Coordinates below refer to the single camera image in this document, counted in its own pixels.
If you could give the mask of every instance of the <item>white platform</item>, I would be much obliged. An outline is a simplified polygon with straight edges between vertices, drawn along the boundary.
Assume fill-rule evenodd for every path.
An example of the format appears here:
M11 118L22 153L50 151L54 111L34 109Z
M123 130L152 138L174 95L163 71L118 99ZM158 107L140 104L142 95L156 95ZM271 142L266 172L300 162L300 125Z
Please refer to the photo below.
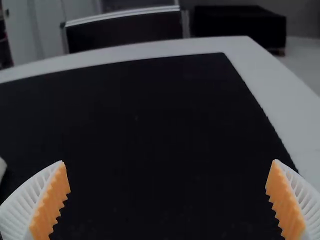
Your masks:
M320 98L249 37L190 38L92 50L1 71L0 82L129 60L217 52L227 55L301 175L320 191Z

